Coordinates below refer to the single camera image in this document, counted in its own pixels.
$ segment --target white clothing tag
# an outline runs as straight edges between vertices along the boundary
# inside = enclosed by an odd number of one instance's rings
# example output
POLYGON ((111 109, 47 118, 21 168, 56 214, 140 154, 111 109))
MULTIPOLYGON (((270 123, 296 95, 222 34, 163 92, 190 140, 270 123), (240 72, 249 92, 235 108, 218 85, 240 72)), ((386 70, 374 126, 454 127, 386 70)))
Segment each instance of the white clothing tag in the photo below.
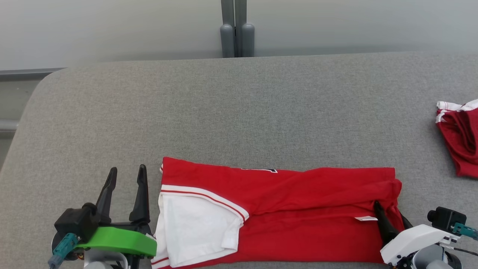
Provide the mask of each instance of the white clothing tag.
POLYGON ((375 217, 365 216, 365 217, 356 217, 360 221, 378 221, 375 217))

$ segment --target red and white clothing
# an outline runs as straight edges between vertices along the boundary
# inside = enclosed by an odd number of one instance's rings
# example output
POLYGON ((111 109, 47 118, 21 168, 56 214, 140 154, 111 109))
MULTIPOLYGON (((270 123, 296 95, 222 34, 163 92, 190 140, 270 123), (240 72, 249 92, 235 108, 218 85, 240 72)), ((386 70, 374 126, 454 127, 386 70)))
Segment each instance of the red and white clothing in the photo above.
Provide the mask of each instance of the red and white clothing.
POLYGON ((241 169, 165 157, 154 269, 238 261, 382 263, 379 201, 403 230, 393 168, 241 169))
POLYGON ((438 102, 436 125, 445 138, 457 176, 478 178, 478 99, 459 105, 438 102))

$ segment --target dark red cloth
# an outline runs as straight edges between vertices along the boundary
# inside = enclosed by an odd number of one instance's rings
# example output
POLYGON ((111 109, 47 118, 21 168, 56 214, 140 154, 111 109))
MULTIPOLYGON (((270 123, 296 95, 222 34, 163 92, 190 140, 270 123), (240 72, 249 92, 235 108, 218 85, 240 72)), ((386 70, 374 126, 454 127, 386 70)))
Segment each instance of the dark red cloth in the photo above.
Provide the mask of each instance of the dark red cloth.
MULTIPOLYGON (((240 261, 383 263, 377 222, 355 219, 375 216, 375 201, 391 223, 404 230, 397 207, 402 183, 393 168, 273 172, 168 157, 163 164, 163 185, 205 189, 249 214, 239 230, 236 253, 181 268, 240 261)), ((153 259, 153 268, 161 260, 153 259)))
POLYGON ((442 132, 457 176, 478 178, 478 100, 463 106, 439 102, 436 125, 442 132))

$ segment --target green plastic part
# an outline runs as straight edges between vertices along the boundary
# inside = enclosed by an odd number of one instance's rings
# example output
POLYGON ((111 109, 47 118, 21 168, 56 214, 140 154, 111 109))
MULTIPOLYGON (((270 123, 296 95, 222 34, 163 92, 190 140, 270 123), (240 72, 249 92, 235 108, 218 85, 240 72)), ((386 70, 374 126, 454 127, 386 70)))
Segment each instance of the green plastic part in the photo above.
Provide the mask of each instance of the green plastic part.
POLYGON ((154 239, 139 232, 115 227, 98 227, 88 243, 78 244, 76 247, 98 248, 124 254, 154 257, 156 255, 157 244, 154 239))

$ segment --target gray fabric surface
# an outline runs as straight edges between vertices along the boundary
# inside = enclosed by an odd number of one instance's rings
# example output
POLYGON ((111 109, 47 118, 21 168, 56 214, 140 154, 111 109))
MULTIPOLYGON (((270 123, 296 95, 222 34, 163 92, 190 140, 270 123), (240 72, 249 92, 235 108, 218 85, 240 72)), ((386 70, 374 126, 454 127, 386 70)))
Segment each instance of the gray fabric surface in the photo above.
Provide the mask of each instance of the gray fabric surface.
MULTIPOLYGON (((478 98, 477 74, 478 56, 438 53, 120 62, 55 72, 34 91, 0 173, 1 267, 46 268, 54 221, 67 207, 96 201, 112 166, 119 171, 113 221, 127 220, 144 163, 154 228, 163 156, 244 168, 395 167, 400 209, 413 224, 427 224, 427 212, 444 206, 478 226, 478 182, 455 176, 435 126, 436 101, 478 98)), ((476 250, 471 239, 459 245, 476 250)), ((457 255, 474 267, 473 256, 457 255)))

